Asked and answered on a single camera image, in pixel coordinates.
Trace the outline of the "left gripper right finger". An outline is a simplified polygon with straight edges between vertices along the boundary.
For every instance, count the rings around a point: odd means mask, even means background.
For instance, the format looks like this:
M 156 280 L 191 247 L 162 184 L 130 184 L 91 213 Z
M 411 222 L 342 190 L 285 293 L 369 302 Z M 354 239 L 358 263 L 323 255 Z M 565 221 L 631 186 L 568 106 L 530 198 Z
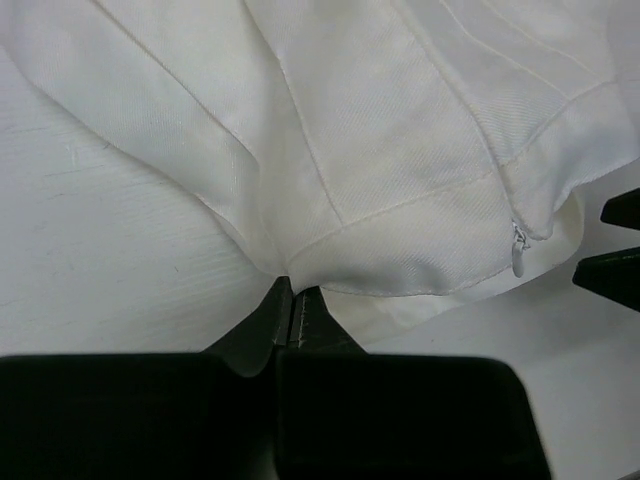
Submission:
M 506 363 L 371 354 L 299 294 L 275 361 L 282 479 L 534 479 L 538 431 Z

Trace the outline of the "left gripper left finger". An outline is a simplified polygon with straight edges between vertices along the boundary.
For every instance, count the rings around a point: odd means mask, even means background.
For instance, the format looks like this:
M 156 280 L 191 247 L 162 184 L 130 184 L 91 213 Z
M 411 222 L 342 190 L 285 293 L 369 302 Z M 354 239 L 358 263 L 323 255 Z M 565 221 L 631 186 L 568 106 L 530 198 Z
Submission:
M 272 479 L 270 367 L 292 306 L 259 306 L 191 353 L 1 361 L 5 479 Z

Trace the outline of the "white pleated skirt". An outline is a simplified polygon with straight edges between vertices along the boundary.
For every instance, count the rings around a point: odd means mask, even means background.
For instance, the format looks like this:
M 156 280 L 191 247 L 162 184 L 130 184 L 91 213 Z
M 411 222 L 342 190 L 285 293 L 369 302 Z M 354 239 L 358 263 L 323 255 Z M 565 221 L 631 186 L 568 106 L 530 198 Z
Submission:
M 635 1 L 5 1 L 1 41 L 365 341 L 564 263 L 639 156 Z

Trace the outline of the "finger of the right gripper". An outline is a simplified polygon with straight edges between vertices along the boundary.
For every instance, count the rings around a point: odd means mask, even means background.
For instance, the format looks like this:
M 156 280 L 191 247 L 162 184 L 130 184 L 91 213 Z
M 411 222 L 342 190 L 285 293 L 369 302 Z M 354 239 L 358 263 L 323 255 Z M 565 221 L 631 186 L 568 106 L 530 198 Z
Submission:
M 639 248 L 618 250 L 580 260 L 573 283 L 592 293 L 639 293 Z
M 609 199 L 602 209 L 601 221 L 623 228 L 640 228 L 640 189 Z

